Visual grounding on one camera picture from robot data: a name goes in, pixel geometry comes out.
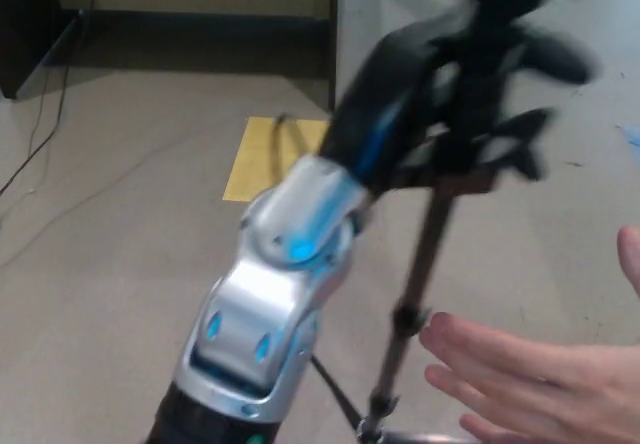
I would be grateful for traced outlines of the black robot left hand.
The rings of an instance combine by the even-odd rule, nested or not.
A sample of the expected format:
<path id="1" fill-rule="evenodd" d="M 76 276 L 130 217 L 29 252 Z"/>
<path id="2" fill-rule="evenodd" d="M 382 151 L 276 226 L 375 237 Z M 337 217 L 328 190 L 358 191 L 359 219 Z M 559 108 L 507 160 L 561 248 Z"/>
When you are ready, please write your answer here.
<path id="1" fill-rule="evenodd" d="M 379 198 L 427 129 L 442 124 L 445 132 L 416 165 L 426 175 L 412 184 L 506 169 L 536 181 L 543 172 L 533 144 L 552 110 L 508 119 L 501 113 L 508 80 L 522 69 L 574 85 L 595 74 L 587 54 L 568 40 L 485 9 L 463 27 L 445 14 L 399 28 L 375 45 L 346 89 L 319 154 Z"/>

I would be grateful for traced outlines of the person bare hand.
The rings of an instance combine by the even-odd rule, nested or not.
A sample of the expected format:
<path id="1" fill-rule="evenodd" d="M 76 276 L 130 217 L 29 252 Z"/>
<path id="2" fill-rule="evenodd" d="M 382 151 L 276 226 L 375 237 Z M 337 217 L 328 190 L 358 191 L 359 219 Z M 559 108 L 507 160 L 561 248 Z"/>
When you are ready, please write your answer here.
<path id="1" fill-rule="evenodd" d="M 419 341 L 426 382 L 468 408 L 481 443 L 636 443 L 639 347 L 560 345 L 437 313 Z"/>

